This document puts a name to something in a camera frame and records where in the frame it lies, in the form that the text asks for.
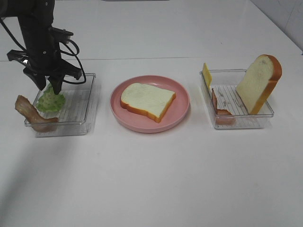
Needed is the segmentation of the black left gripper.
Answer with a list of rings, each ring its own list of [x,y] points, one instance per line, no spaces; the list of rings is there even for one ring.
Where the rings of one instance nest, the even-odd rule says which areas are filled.
[[[65,75],[79,80],[83,68],[78,68],[62,59],[61,54],[77,57],[79,47],[71,40],[73,33],[52,26],[46,28],[21,28],[25,48],[21,51],[11,50],[7,53],[9,61],[17,61],[24,65],[23,73],[43,90],[46,86],[45,76],[52,85],[53,92],[58,95],[62,89]]]

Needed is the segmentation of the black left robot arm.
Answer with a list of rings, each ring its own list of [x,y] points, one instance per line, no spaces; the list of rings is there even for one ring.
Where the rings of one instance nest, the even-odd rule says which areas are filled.
[[[17,61],[25,68],[23,70],[36,86],[43,90],[49,81],[57,95],[69,75],[76,80],[73,84],[82,84],[80,78],[85,78],[82,66],[76,67],[62,59],[62,54],[77,57],[80,50],[71,40],[73,33],[52,26],[53,0],[2,0],[0,2],[0,17],[17,17],[24,45],[21,45],[10,32],[3,21],[1,24],[20,50],[11,50],[7,57],[9,61]]]

